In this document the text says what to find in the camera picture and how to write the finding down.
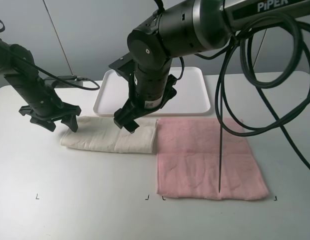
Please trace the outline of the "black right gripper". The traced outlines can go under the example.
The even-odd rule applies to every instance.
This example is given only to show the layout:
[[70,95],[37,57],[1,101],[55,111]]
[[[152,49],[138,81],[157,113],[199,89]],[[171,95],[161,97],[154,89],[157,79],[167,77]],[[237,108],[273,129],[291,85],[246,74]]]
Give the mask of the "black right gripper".
[[140,125],[132,118],[143,117],[162,109],[177,95],[173,87],[177,79],[169,74],[170,69],[170,63],[157,70],[136,65],[128,84],[128,100],[114,113],[113,121],[117,127],[134,133]]

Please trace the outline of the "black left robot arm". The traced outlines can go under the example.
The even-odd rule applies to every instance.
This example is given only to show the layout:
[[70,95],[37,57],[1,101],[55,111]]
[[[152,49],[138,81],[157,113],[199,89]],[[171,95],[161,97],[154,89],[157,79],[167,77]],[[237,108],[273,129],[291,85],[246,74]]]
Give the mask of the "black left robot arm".
[[77,116],[80,115],[81,108],[63,102],[55,92],[55,85],[45,83],[39,71],[28,63],[35,63],[29,50],[18,44],[7,44],[0,39],[0,76],[3,76],[27,103],[19,109],[19,113],[30,116],[32,124],[51,132],[56,129],[56,121],[61,121],[72,132],[76,132]]

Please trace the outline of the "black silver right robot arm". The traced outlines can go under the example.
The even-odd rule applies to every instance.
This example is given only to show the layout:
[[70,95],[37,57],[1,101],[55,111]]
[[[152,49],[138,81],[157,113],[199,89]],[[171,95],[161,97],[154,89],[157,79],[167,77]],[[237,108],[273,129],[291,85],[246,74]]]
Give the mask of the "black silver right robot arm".
[[114,113],[114,123],[130,133],[138,128],[136,119],[163,108],[176,95],[177,78],[169,73],[174,58],[244,46],[255,30],[281,26],[293,35],[292,59],[276,80],[258,83],[245,73],[258,88],[278,86],[302,53],[302,24],[296,19],[310,15],[310,0],[186,0],[168,9],[160,0],[156,4],[157,11],[128,35],[128,53],[110,64],[128,83],[128,99]]

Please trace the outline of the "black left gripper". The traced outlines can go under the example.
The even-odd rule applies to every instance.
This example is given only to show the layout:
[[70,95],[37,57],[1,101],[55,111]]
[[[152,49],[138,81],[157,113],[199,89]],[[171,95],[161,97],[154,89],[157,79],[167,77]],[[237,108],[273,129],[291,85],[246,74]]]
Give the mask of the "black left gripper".
[[22,116],[31,117],[32,124],[41,126],[50,132],[56,129],[55,122],[60,121],[72,132],[78,130],[77,116],[82,112],[78,105],[72,105],[63,101],[57,103],[52,100],[42,100],[26,106],[22,106],[18,111]]

